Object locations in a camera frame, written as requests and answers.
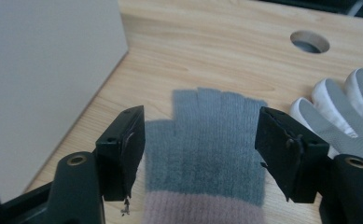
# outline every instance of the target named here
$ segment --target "wooden table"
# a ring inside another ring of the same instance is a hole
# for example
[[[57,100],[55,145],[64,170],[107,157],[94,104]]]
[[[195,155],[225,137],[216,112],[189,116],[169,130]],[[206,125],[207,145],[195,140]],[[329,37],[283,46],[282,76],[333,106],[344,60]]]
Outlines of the wooden table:
[[[210,87],[264,99],[287,111],[309,97],[324,77],[343,83],[363,67],[363,19],[348,18],[256,1],[119,0],[130,51],[64,138],[30,189],[52,180],[56,164],[95,140],[117,114],[144,105],[146,120],[172,117],[172,90]],[[328,52],[297,49],[298,30],[322,35]],[[286,203],[267,175],[263,206],[267,223],[320,223],[320,196],[314,204]],[[139,223],[144,210],[144,160],[133,187],[132,212],[105,203],[107,223]]]

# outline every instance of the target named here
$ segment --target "ribbed cuff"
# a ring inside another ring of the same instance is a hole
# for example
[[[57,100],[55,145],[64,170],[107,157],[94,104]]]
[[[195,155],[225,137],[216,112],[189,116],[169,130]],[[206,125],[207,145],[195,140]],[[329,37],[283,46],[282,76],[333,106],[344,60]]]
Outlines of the ribbed cuff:
[[[263,210],[241,200],[207,194],[153,191],[146,195],[144,224],[264,223]]]

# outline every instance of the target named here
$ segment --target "white box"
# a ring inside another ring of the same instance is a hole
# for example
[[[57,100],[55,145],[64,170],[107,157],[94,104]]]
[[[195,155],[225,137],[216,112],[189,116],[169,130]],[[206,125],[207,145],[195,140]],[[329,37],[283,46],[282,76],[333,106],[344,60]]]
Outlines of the white box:
[[[127,52],[114,0],[0,0],[0,198],[25,190]]]

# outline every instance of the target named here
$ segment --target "folded glove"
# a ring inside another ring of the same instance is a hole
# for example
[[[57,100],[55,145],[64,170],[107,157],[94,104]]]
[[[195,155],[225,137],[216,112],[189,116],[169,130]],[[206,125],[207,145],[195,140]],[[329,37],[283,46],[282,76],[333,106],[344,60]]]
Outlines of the folded glove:
[[[208,89],[174,92],[174,120],[146,123],[143,223],[263,223],[254,150],[262,101]]]
[[[330,157],[342,153],[363,158],[363,68],[347,78],[344,91],[324,79],[314,87],[313,103],[298,99],[290,115],[330,143]]]

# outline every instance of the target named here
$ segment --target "wooden tabletop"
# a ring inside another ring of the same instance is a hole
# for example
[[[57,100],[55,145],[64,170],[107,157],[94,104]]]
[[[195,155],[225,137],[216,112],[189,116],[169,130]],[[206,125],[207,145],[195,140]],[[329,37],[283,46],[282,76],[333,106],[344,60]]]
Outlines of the wooden tabletop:
[[[236,91],[287,112],[320,79],[342,84],[363,67],[363,19],[246,0],[119,0],[119,6],[130,51],[30,189],[51,181],[62,157],[92,151],[120,111],[144,105],[146,120],[170,119],[172,90]],[[296,48],[290,36],[300,30],[323,36],[329,50],[312,54]],[[107,223],[140,223],[144,167],[143,160],[131,214],[121,216],[122,203],[105,203]],[[320,196],[314,204],[287,203],[266,176],[267,223],[321,222]]]

